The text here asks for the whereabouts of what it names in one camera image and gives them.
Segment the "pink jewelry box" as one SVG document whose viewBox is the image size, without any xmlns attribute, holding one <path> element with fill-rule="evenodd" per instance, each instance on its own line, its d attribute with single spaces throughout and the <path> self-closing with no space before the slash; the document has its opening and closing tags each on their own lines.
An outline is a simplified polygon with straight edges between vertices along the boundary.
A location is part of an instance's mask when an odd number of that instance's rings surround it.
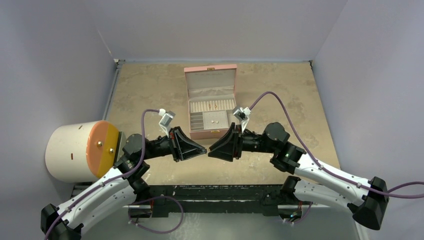
<svg viewBox="0 0 424 240">
<path fill-rule="evenodd" d="M 219 139 L 236 121 L 237 69 L 236 64 L 184 68 L 191 139 Z"/>
</svg>

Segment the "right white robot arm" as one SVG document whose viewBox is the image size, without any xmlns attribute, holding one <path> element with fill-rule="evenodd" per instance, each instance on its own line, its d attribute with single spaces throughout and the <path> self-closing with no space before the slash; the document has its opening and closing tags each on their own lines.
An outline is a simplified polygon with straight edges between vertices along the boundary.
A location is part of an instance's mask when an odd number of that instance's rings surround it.
<svg viewBox="0 0 424 240">
<path fill-rule="evenodd" d="M 306 151 L 289 142 L 290 134 L 278 122 L 269 123 L 262 134 L 232 123 L 227 133 L 209 148 L 208 156 L 231 162 L 242 152 L 272 154 L 270 163 L 293 176 L 286 179 L 280 196 L 288 204 L 296 200 L 340 206 L 353 219 L 371 230 L 380 230 L 389 203 L 386 182 L 348 174 L 322 161 L 313 161 Z"/>
</svg>

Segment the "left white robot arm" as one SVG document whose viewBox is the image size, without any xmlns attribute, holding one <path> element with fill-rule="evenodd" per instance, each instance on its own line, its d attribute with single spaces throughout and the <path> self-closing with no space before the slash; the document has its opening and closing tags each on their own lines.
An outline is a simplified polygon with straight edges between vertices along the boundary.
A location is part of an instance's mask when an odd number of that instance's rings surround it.
<svg viewBox="0 0 424 240">
<path fill-rule="evenodd" d="M 79 240 L 91 227 L 123 206 L 156 200 L 142 178 L 150 168 L 146 160 L 171 155 L 175 162 L 180 162 L 207 153 L 205 147 L 186 136 L 179 126 L 154 140 L 132 134 L 121 149 L 119 160 L 99 180 L 59 206 L 49 204 L 42 209 L 40 228 L 46 240 Z"/>
</svg>

